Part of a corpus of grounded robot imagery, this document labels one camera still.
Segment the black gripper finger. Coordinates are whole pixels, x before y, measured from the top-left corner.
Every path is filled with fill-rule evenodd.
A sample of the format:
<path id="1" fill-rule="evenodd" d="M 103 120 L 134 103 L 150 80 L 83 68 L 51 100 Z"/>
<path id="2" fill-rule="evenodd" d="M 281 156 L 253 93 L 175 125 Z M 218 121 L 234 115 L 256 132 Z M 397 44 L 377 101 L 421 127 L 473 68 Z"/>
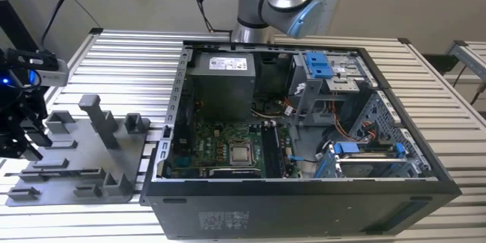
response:
<path id="1" fill-rule="evenodd" d="M 26 134 L 29 135 L 29 137 L 38 146 L 42 147 L 53 146 L 53 140 L 45 133 L 46 127 L 41 120 L 38 120 L 37 118 L 34 120 L 30 118 L 25 118 L 21 123 L 21 126 L 26 131 Z"/>
<path id="2" fill-rule="evenodd" d="M 39 161 L 43 155 L 34 148 L 30 141 L 26 139 L 17 140 L 3 138 L 3 157 L 11 159 L 27 159 L 30 161 Z"/>

